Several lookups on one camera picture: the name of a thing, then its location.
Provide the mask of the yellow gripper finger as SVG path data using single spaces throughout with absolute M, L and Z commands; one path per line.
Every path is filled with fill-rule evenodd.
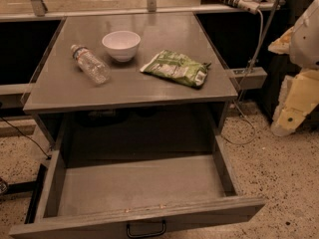
M 293 133 L 319 105 L 319 71 L 302 69 L 295 77 L 286 76 L 273 115 L 271 131 L 277 136 Z
M 293 28 L 289 28 L 268 46 L 268 51 L 278 55 L 289 54 L 292 33 Z

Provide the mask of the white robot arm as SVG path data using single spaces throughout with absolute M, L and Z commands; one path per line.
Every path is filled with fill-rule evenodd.
M 277 136 L 293 133 L 319 105 L 319 0 L 314 0 L 293 27 L 268 46 L 275 54 L 287 54 L 301 68 L 286 76 L 273 115 L 271 131 Z

